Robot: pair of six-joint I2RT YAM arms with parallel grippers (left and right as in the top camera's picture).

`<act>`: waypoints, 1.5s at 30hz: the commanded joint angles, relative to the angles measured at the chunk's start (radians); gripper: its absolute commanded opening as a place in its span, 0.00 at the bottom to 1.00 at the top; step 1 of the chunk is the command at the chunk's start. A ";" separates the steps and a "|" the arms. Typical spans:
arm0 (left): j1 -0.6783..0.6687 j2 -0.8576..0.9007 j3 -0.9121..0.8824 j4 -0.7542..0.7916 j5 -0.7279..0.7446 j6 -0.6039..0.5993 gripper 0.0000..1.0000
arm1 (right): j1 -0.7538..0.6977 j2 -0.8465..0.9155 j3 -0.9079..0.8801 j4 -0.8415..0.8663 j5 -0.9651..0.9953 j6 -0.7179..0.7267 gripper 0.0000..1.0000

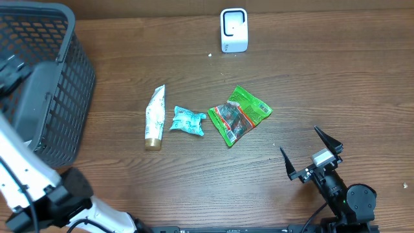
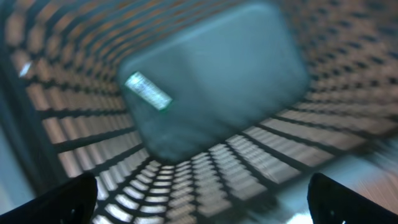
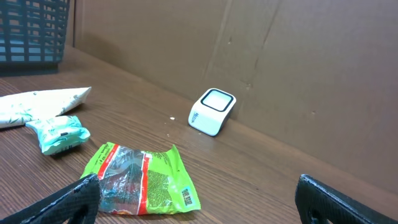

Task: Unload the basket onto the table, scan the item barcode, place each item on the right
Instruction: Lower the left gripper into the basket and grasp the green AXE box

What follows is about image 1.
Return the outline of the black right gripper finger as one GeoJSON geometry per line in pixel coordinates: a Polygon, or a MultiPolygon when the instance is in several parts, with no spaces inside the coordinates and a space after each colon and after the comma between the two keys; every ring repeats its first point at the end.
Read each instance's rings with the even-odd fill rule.
{"type": "Polygon", "coordinates": [[[288,158],[287,154],[285,153],[284,149],[282,147],[280,147],[279,149],[280,149],[281,154],[282,154],[282,156],[284,158],[284,161],[285,161],[285,167],[286,167],[288,178],[290,180],[293,180],[294,176],[296,174],[296,170],[295,170],[294,166],[292,165],[290,159],[288,158]]]}
{"type": "Polygon", "coordinates": [[[314,126],[314,130],[317,132],[318,136],[321,138],[326,148],[333,155],[338,155],[343,151],[343,144],[341,142],[324,133],[318,126],[314,126]]]}

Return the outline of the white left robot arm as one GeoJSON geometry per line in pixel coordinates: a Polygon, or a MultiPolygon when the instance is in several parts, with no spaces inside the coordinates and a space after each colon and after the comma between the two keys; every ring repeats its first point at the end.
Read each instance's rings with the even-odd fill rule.
{"type": "Polygon", "coordinates": [[[80,145],[94,80],[76,72],[82,64],[43,61],[29,65],[1,55],[1,193],[13,232],[82,228],[89,232],[147,232],[127,212],[94,195],[88,180],[71,166],[80,145]]]}

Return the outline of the green haribo candy bag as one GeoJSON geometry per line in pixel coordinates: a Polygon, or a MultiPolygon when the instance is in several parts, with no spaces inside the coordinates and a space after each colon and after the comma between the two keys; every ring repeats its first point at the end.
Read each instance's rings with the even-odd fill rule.
{"type": "Polygon", "coordinates": [[[208,115],[226,145],[232,147],[272,112],[273,109],[266,103],[238,85],[227,102],[210,108],[208,115]]]}

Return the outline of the teal packet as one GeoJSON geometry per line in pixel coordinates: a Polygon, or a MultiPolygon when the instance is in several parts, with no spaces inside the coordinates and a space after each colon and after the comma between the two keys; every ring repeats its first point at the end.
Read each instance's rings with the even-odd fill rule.
{"type": "Polygon", "coordinates": [[[202,120],[206,119],[204,113],[194,113],[183,107],[175,106],[175,116],[170,130],[181,130],[189,134],[203,136],[204,132],[201,128],[202,120]]]}

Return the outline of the white tube with gold cap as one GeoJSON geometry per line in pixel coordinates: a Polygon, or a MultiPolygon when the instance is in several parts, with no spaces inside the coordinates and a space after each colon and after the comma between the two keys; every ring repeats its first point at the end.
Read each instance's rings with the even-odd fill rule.
{"type": "Polygon", "coordinates": [[[165,85],[157,87],[146,107],[145,149],[161,149],[165,122],[165,85]]]}

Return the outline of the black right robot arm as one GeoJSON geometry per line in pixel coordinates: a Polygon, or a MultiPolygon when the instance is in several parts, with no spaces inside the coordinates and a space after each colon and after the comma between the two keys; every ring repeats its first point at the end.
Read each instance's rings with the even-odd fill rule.
{"type": "Polygon", "coordinates": [[[376,191],[366,184],[346,186],[336,169],[343,162],[339,154],[343,144],[314,127],[325,148],[312,156],[312,164],[297,171],[284,149],[280,149],[285,161],[288,178],[299,179],[303,184],[312,181],[325,203],[300,226],[300,232],[378,232],[371,226],[375,219],[376,191]]]}

